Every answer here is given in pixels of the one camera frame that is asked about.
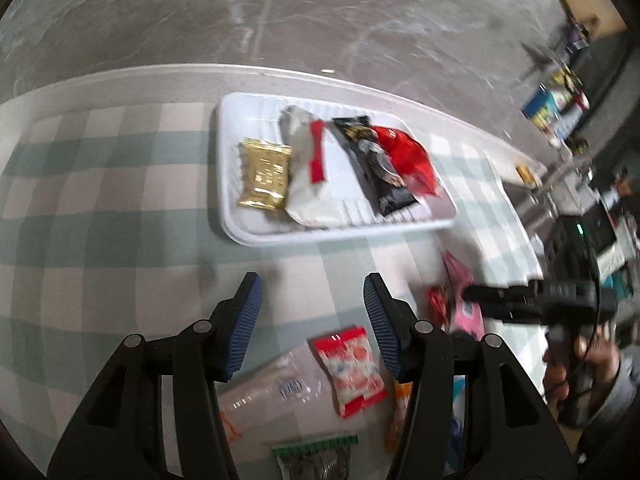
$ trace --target gold wrapped candy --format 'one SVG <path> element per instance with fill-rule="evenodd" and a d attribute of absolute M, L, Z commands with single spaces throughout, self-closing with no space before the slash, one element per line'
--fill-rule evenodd
<path fill-rule="evenodd" d="M 249 156 L 249 168 L 247 192 L 238 203 L 273 211 L 282 205 L 287 194 L 291 147 L 260 139 L 244 139 L 242 145 Z"/>

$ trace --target black snack package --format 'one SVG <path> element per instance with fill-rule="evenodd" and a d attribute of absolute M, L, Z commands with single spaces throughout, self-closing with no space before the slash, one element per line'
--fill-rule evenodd
<path fill-rule="evenodd" d="M 338 117 L 332 120 L 362 169 L 375 211 L 387 216 L 416 202 L 369 128 L 369 117 Z"/>

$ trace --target white snack package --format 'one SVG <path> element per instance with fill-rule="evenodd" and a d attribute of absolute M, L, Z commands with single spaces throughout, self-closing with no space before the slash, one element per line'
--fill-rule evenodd
<path fill-rule="evenodd" d="M 292 149 L 285 211 L 304 226 L 344 227 L 349 224 L 345 200 L 364 199 L 364 193 L 349 155 L 316 121 L 297 106 L 286 108 L 280 118 L 283 139 Z"/>
<path fill-rule="evenodd" d="M 331 391 L 329 379 L 304 343 L 218 396 L 226 437 L 233 442 L 249 428 L 287 415 L 320 395 L 330 396 Z"/>

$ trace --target black tool handle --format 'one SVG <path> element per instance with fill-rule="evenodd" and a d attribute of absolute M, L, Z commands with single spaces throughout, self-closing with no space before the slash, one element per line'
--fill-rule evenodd
<path fill-rule="evenodd" d="M 584 427 L 590 416 L 593 366 L 576 356 L 574 344 L 579 336 L 590 339 L 591 335 L 593 335 L 593 325 L 582 327 L 555 325 L 549 327 L 546 334 L 554 362 L 566 368 L 569 397 L 558 402 L 558 422 L 568 428 Z"/>

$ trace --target white plastic tray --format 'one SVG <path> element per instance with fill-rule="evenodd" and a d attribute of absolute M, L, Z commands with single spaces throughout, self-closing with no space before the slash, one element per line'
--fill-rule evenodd
<path fill-rule="evenodd" d="M 334 117 L 368 115 L 374 124 L 399 128 L 409 134 L 397 117 L 353 106 L 275 95 L 236 92 L 225 95 L 218 107 L 218 199 L 220 222 L 226 234 L 246 246 L 317 242 L 405 231 L 429 231 L 452 225 L 458 212 L 446 187 L 438 197 L 428 197 L 426 206 L 414 204 L 384 218 L 374 213 L 367 200 L 358 203 L 348 227 L 306 228 L 291 220 L 284 211 L 264 211 L 238 205 L 244 191 L 242 180 L 242 139 L 263 139 L 282 143 L 278 119 L 291 106 L 300 106 L 327 121 Z"/>

